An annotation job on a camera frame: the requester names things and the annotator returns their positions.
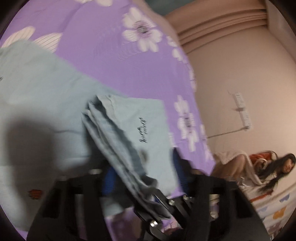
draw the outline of light blue cloth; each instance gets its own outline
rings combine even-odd
[[[84,114],[83,122],[94,142],[134,197],[159,216],[170,217],[158,204],[147,202],[156,180],[165,195],[178,184],[162,101],[97,96]]]

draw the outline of bed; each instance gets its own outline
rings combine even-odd
[[[0,46],[29,39],[127,96],[162,100],[172,147],[179,147],[193,168],[209,174],[214,162],[194,99],[192,67],[169,25],[136,2],[30,0],[11,22],[6,19],[10,23]],[[123,225],[133,216],[126,212],[120,224],[107,218],[113,240],[125,235],[129,239],[124,240],[135,240]]]
[[[274,239],[289,221],[296,208],[295,169],[281,180],[272,194],[254,195],[253,190],[245,194],[255,207],[271,240]]]

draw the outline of woman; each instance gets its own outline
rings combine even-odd
[[[293,154],[274,161],[259,159],[252,162],[242,151],[228,151],[214,155],[216,166],[212,176],[236,180],[242,186],[262,186],[260,192],[272,192],[279,180],[290,173],[296,163]]]
[[[262,192],[273,190],[278,181],[291,172],[295,163],[296,159],[293,154],[287,154],[284,157],[269,163],[265,169],[258,172],[258,177],[262,181],[272,177],[260,190]]]

